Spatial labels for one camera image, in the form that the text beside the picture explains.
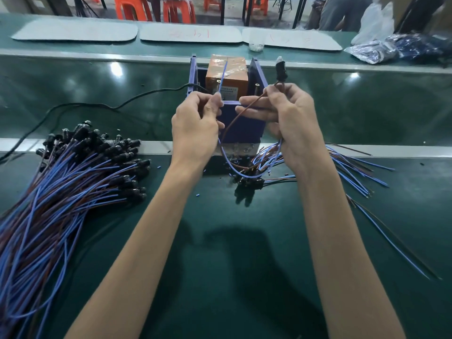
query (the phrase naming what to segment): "forearm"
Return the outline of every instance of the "forearm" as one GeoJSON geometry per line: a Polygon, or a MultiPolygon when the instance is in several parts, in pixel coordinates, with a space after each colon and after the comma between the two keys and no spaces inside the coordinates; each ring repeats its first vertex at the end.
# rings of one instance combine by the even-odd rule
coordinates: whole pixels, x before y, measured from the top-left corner
{"type": "Polygon", "coordinates": [[[139,337],[193,180],[187,170],[170,167],[66,339],[139,337]]]}
{"type": "Polygon", "coordinates": [[[309,164],[299,190],[330,337],[404,338],[331,158],[321,151],[309,164]]]}

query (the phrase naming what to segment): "clear plastic cup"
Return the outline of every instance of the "clear plastic cup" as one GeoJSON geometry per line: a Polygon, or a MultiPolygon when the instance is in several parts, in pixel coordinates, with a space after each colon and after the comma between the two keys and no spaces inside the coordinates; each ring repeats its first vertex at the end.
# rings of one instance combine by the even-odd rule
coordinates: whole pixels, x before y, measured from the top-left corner
{"type": "Polygon", "coordinates": [[[265,46],[267,39],[267,30],[265,28],[252,28],[250,31],[250,42],[248,43],[250,50],[260,52],[265,46]]]}

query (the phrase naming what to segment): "person's left hand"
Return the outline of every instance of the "person's left hand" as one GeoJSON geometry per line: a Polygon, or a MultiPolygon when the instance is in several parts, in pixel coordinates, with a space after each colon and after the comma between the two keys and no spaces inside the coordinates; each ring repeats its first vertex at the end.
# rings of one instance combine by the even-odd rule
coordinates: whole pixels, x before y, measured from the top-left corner
{"type": "Polygon", "coordinates": [[[225,125],[217,120],[223,101],[215,95],[192,92],[176,109],[173,125],[171,165],[200,173],[218,143],[218,131],[225,125]]]}

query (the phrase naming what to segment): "purple machine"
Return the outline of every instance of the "purple machine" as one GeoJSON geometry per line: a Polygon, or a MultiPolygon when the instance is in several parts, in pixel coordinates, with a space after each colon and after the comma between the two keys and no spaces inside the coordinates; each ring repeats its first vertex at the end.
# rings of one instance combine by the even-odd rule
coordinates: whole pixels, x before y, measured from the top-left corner
{"type": "MultiPolygon", "coordinates": [[[[201,87],[206,87],[206,74],[207,68],[199,68],[196,64],[196,56],[192,56],[189,83],[195,83],[201,87]]],[[[263,93],[263,89],[268,85],[268,83],[263,75],[258,60],[253,58],[250,66],[248,67],[248,95],[254,95],[256,83],[260,84],[258,95],[261,95],[263,93]]],[[[192,91],[193,87],[189,87],[187,96],[192,91]]],[[[222,114],[218,117],[218,120],[223,122],[226,127],[237,116],[235,106],[240,106],[240,102],[224,101],[222,114]]],[[[260,138],[262,137],[264,129],[264,121],[240,117],[229,129],[223,143],[260,143],[260,138]]]]}

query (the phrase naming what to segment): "white plastic bag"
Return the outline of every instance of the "white plastic bag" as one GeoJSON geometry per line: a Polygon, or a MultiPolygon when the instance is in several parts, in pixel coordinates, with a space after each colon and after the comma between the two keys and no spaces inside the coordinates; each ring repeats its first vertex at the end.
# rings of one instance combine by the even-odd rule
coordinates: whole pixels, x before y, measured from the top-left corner
{"type": "Polygon", "coordinates": [[[361,18],[361,28],[352,39],[352,45],[365,44],[376,39],[383,40],[394,32],[392,2],[389,2],[384,10],[381,10],[379,1],[372,0],[370,6],[365,10],[361,18]]]}

